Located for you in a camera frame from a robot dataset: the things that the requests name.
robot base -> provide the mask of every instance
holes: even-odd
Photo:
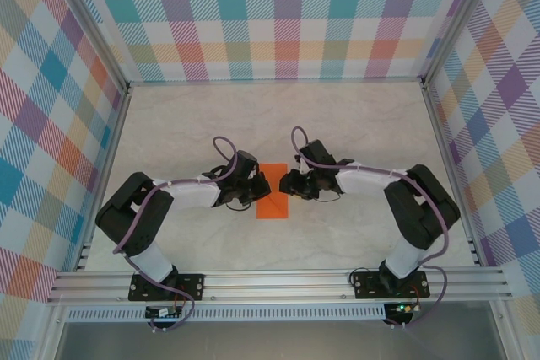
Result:
[[[173,272],[161,284],[176,288],[188,293],[195,301],[203,299],[204,275],[203,274],[178,274],[173,267]],[[138,274],[132,276],[129,294],[129,301],[174,301],[175,294],[163,288],[150,284]]]
[[[395,294],[390,294],[380,283],[378,271],[355,271],[350,279],[356,299],[427,298],[430,296],[428,279],[423,271],[412,273],[407,283],[403,284],[403,287]]]

aluminum frame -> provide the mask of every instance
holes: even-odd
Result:
[[[473,15],[474,9],[479,1],[480,0],[463,0],[458,6],[456,14],[452,19],[445,36],[440,42],[439,47],[435,51],[426,74],[424,75],[424,81],[428,84],[428,86],[445,64],[453,46],[456,44],[456,41],[462,33],[463,28]]]
[[[432,302],[440,295],[443,278],[437,270],[423,270],[431,290],[431,297],[423,298],[423,301]],[[445,270],[448,275],[445,301],[511,299],[510,286],[498,267],[450,267]],[[399,298],[355,299],[353,287],[348,285],[349,273],[350,270],[205,271],[204,295],[197,305],[351,302],[386,304],[403,301]],[[49,303],[57,306],[133,305],[133,302],[127,300],[132,275],[129,271],[58,273]]]
[[[291,84],[291,83],[402,83],[418,82],[415,76],[396,76],[391,78],[356,78],[356,79],[238,79],[208,81],[169,81],[169,82],[131,82],[134,88],[158,88],[164,86],[196,86],[198,84],[214,85],[244,85],[244,84]]]
[[[114,80],[116,86],[127,93],[129,81],[124,75],[118,61],[114,57],[111,48],[107,44],[104,36],[101,34],[92,13],[89,11],[84,0],[66,0],[78,23],[81,25],[84,33],[88,36],[90,43],[94,46],[98,56],[104,63],[107,71]]]
[[[84,250],[84,246],[88,245],[94,236],[95,226],[94,218],[97,216],[98,211],[101,209],[103,199],[105,197],[105,191],[107,188],[107,183],[109,182],[109,176],[111,175],[112,165],[115,160],[116,150],[118,149],[118,143],[120,142],[120,136],[124,128],[124,122],[126,121],[127,109],[129,108],[129,103],[131,102],[131,93],[124,94],[121,97],[120,108],[118,110],[118,117],[116,118],[116,124],[114,130],[112,131],[111,144],[107,150],[105,156],[105,162],[103,163],[103,169],[101,170],[101,177],[98,180],[98,184],[95,189],[94,200],[92,201],[92,207],[90,208],[88,219],[83,225],[81,234],[83,235],[79,238],[77,245],[75,246],[75,251],[78,252],[77,255],[73,256],[72,262],[70,263],[69,268],[76,271],[81,259],[81,255]]]
[[[486,266],[488,263],[486,255],[482,249],[482,245],[476,243],[476,241],[479,241],[480,238],[478,237],[478,232],[472,226],[472,214],[468,205],[463,200],[462,190],[457,180],[458,176],[456,173],[456,166],[452,163],[451,152],[443,136],[442,124],[439,117],[435,113],[435,104],[427,86],[427,83],[420,84],[425,106],[428,110],[428,115],[435,132],[435,138],[437,140],[437,144],[439,145],[440,155],[445,165],[451,189],[456,199],[456,204],[459,206],[462,213],[462,224],[467,237],[474,246],[479,263]],[[528,342],[525,331],[523,330],[521,322],[518,319],[515,304],[511,301],[491,301],[490,304],[495,319],[495,324],[497,325],[499,336],[502,340],[503,347],[505,348],[508,358],[516,360],[532,358],[531,354],[528,352]]]

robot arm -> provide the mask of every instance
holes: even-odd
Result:
[[[156,282],[173,284],[176,268],[163,255],[154,241],[165,215],[174,204],[177,209],[188,207],[219,207],[237,198],[247,205],[270,193],[264,174],[259,172],[257,159],[245,151],[236,153],[234,171],[217,183],[183,183],[158,190],[148,200],[137,227],[123,245],[123,253],[140,270]],[[233,159],[225,166],[198,176],[199,180],[216,179],[227,173]],[[101,208],[96,225],[116,244],[127,234],[144,197],[162,180],[152,180],[146,174],[132,174],[111,199]]]
[[[319,140],[308,143],[300,151],[310,161],[318,164],[361,166],[351,159],[336,163]],[[320,190],[386,197],[402,238],[382,261],[379,282],[389,294],[396,293],[419,267],[426,250],[442,234],[440,223],[429,204],[426,201],[418,202],[420,194],[397,175],[363,170],[321,169],[307,164],[299,155],[296,160],[300,169],[291,170],[280,181],[279,189],[284,193],[301,196],[305,200],[317,199]],[[459,219],[456,203],[427,167],[417,164],[409,170],[394,170],[392,173],[415,180],[435,203],[448,229]]]

checkered pattern wall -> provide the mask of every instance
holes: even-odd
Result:
[[[451,13],[443,0],[87,4],[127,76],[146,82],[416,77],[437,30],[429,32],[443,23],[436,16]]]
[[[490,265],[540,358],[540,0],[481,0],[431,93]]]
[[[439,48],[440,42],[445,37],[446,31],[450,27],[450,23],[454,19],[454,15],[456,14],[456,11],[462,4],[462,1],[463,0],[453,0],[450,8],[448,8],[445,19],[443,20],[443,23],[439,27],[439,31],[437,32],[437,36],[435,37],[435,40],[433,41],[433,43],[431,44],[431,47],[429,48],[428,55],[425,58],[422,69],[420,70],[420,76],[425,76],[428,70],[428,67],[431,64],[431,61],[433,60],[433,56],[435,55],[437,49]]]
[[[69,270],[121,93],[64,0],[0,0],[0,358]]]

white tabletop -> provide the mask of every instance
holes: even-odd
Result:
[[[261,163],[291,167],[296,125],[336,160],[388,169],[426,164],[450,191],[417,83],[210,84],[135,88],[105,199],[136,171],[169,180],[223,164],[216,135]],[[255,207],[171,208],[156,240],[180,270],[288,270],[376,267],[400,236],[385,198],[344,195],[327,204],[290,197],[286,220],[257,220]],[[472,266],[461,223],[450,236],[433,263]],[[97,228],[86,270],[130,270],[113,247]]]

